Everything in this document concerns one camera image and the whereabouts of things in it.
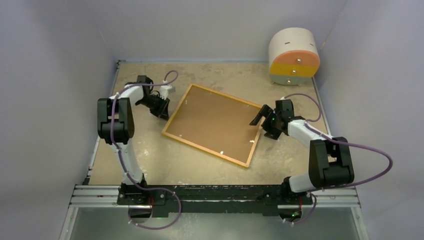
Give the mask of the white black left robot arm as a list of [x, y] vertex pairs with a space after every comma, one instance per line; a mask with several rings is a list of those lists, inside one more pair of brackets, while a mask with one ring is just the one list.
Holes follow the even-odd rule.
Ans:
[[131, 200], [142, 205], [152, 198], [143, 171], [140, 169], [132, 139], [135, 134], [133, 107], [145, 106], [149, 112], [163, 120], [169, 119], [169, 93], [171, 82], [164, 79], [154, 83], [146, 75], [139, 75], [134, 82], [108, 98], [97, 101], [97, 133], [109, 145], [119, 162], [122, 183], [119, 200]]

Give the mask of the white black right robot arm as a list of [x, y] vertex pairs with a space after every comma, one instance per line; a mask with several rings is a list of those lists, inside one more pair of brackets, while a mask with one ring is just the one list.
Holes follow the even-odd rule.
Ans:
[[251, 126], [260, 125], [265, 137], [277, 140], [281, 134], [292, 137], [309, 150], [306, 172], [286, 177], [281, 184], [280, 196], [288, 204], [311, 190], [351, 184], [355, 173], [347, 140], [327, 136], [308, 126], [302, 116], [296, 116], [290, 99], [275, 101], [275, 108], [264, 104]]

